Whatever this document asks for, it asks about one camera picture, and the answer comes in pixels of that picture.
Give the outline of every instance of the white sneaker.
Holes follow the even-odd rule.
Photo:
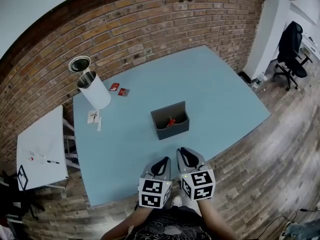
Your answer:
[[[178,206],[178,207],[182,206],[182,199],[181,199],[180,195],[176,195],[175,197],[173,197],[172,202],[171,202],[171,207],[173,207],[173,206]]]

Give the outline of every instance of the person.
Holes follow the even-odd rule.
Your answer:
[[[210,199],[197,201],[201,215],[176,195],[171,208],[138,207],[119,225],[105,233],[101,240],[235,240],[236,234],[213,207]]]

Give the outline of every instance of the marker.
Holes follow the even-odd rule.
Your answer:
[[[47,162],[50,163],[50,164],[60,164],[59,162],[50,161],[50,160],[47,160]]]

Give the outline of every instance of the cable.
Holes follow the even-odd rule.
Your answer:
[[[286,216],[284,216],[284,215],[281,215],[281,216],[279,216],[279,217],[276,217],[268,226],[266,226],[266,228],[264,229],[264,231],[257,237],[257,239],[259,239],[263,234],[264,234],[264,232],[266,232],[266,230],[277,220],[277,219],[279,219],[279,218],[281,218],[281,217],[284,217],[288,222],[293,222],[294,221],[294,219],[297,217],[297,215],[298,215],[298,212],[299,211],[301,211],[301,212],[311,212],[311,213],[316,213],[316,212],[320,212],[320,210],[308,210],[308,209],[303,209],[303,208],[301,208],[301,209],[299,209],[299,210],[297,210],[296,211],[296,213],[295,213],[295,215],[294,215],[294,217],[293,217],[293,219],[292,220],[289,220]]]
[[[279,218],[281,218],[281,217],[284,217],[288,222],[290,221],[286,216],[284,216],[284,215],[281,215],[281,216],[279,216],[279,217],[276,217],[268,226],[266,226],[266,228],[264,229],[264,231],[261,233],[261,235],[259,235],[258,237],[257,237],[257,239],[259,239],[263,234],[264,234],[264,232],[266,232],[266,230],[277,220],[277,219],[279,219]]]

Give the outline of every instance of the table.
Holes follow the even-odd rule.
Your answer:
[[[68,178],[65,158],[63,107],[55,108],[18,136],[16,169],[22,165],[28,178],[26,190],[42,187]],[[44,156],[44,163],[30,161],[30,152]]]
[[[101,131],[87,124],[94,110],[82,93],[73,98],[75,141],[84,186],[92,206],[138,192],[139,177],[155,158],[191,148],[209,160],[240,140],[270,113],[247,84],[206,46],[138,65],[103,82],[110,104],[100,110]],[[127,97],[120,88],[130,89]],[[189,131],[159,140],[150,112],[185,101]]]
[[[314,56],[316,56],[317,59],[320,60],[320,53],[318,52],[317,47],[309,38],[303,35],[301,40],[301,45],[306,47],[308,50],[310,50],[314,54]]]

